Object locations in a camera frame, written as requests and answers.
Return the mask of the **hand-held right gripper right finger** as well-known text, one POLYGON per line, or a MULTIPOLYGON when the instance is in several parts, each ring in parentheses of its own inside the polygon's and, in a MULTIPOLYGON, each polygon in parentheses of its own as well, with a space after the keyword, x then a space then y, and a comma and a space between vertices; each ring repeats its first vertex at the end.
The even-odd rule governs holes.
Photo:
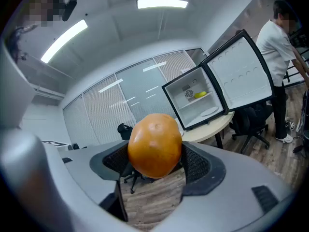
POLYGON ((235 152, 183 142, 182 165, 181 201, 156 232, 263 232, 295 197, 271 170, 235 152))

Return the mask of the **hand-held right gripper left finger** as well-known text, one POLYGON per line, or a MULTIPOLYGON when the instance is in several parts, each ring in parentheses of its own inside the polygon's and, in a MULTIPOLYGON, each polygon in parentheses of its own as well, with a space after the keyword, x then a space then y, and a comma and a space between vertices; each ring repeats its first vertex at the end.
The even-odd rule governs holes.
POLYGON ((68 150, 69 145, 57 147, 43 142, 54 150, 69 174, 82 191, 102 209, 127 222, 128 216, 120 188, 120 178, 128 166, 128 140, 120 140, 85 149, 68 150))

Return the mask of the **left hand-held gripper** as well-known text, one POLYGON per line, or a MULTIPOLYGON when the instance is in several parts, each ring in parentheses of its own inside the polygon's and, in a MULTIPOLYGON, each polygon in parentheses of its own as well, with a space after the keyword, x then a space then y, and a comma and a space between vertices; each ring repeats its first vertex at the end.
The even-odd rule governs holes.
POLYGON ((67 144, 56 141, 42 141, 45 144, 53 145, 57 148, 58 151, 71 151, 80 149, 77 143, 67 144))

